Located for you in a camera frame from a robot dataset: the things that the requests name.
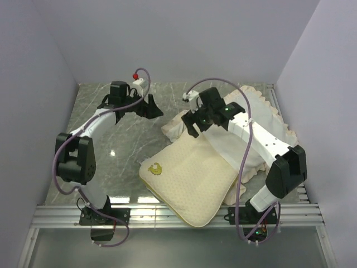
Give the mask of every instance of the quilted fabric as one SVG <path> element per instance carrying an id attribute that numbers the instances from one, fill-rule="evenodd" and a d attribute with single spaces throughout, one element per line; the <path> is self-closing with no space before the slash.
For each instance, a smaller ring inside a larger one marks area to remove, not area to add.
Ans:
<path id="1" fill-rule="evenodd" d="M 193 138 L 187 130 L 172 145 L 145 160 L 139 175 L 155 195 L 194 227 L 211 221 L 237 178 L 236 170 L 203 135 Z"/>

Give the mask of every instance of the marble floor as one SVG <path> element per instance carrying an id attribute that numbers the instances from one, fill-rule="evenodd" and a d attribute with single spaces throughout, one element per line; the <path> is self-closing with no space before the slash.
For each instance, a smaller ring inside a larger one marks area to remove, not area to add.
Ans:
<path id="1" fill-rule="evenodd" d="M 152 83 L 151 93 L 154 95 L 157 106 L 163 111 L 162 117 L 148 120 L 133 113 L 126 114 L 119 123 L 107 131 L 96 146 L 98 179 L 104 192 L 111 198 L 112 203 L 159 203 L 150 191 L 141 182 L 138 172 L 140 161 L 151 157 L 170 144 L 169 139 L 161 132 L 161 127 L 184 109 L 187 103 L 182 101 L 182 94 L 191 83 Z M 268 89 L 264 83 L 250 83 L 263 93 L 269 100 Z M 197 91 L 215 86 L 222 96 L 233 89 L 225 83 L 205 82 L 198 85 Z M 74 104 L 73 112 L 68 123 L 70 132 L 80 127 L 95 112 L 103 97 L 109 93 L 110 83 L 81 84 Z M 251 198 L 265 182 L 265 174 L 259 172 L 245 184 L 247 192 L 242 195 L 241 201 Z M 70 186 L 60 180 L 64 189 Z M 50 186 L 46 204 L 75 204 L 78 193 L 61 195 L 53 183 Z M 297 191 L 291 192 L 282 203 L 297 203 Z"/>

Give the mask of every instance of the yellow logo patch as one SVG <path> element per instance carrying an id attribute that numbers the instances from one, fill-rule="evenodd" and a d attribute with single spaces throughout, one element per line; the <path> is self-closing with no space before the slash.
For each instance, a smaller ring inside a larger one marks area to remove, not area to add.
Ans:
<path id="1" fill-rule="evenodd" d="M 154 175 L 160 175 L 162 173 L 162 167 L 159 165 L 159 163 L 154 163 L 148 168 L 147 171 L 150 171 Z"/>

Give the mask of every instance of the gray wall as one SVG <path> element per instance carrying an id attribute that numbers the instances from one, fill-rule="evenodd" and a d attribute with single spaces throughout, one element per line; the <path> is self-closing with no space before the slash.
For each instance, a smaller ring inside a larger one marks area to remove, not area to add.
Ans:
<path id="1" fill-rule="evenodd" d="M 29 0 L 0 1 L 1 267 L 16 267 L 77 84 Z"/>
<path id="2" fill-rule="evenodd" d="M 78 82 L 276 82 L 319 0 L 33 0 Z"/>
<path id="3" fill-rule="evenodd" d="M 357 2 L 321 0 L 277 83 L 340 267 L 356 267 Z"/>

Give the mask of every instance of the metal frame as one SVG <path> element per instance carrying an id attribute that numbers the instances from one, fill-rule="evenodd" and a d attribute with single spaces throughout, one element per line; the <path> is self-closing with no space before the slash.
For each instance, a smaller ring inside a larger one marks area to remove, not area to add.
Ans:
<path id="1" fill-rule="evenodd" d="M 281 114 L 274 85 L 267 84 L 267 90 L 272 100 L 271 105 L 277 108 Z M 300 198 L 298 204 L 281 205 L 280 225 L 282 227 L 316 226 L 328 267 L 337 267 L 319 205 L 310 204 L 304 184 L 300 184 L 297 191 Z M 112 207 L 131 208 L 130 228 L 191 228 L 164 204 L 112 204 Z M 234 228 L 235 226 L 230 226 L 229 222 L 223 218 L 228 212 L 227 207 L 221 206 L 206 228 Z M 79 218 L 80 211 L 75 205 L 38 205 L 18 267 L 28 267 L 40 228 L 91 228 L 90 226 L 80 226 Z M 93 226 L 92 228 L 112 228 L 112 226 Z"/>

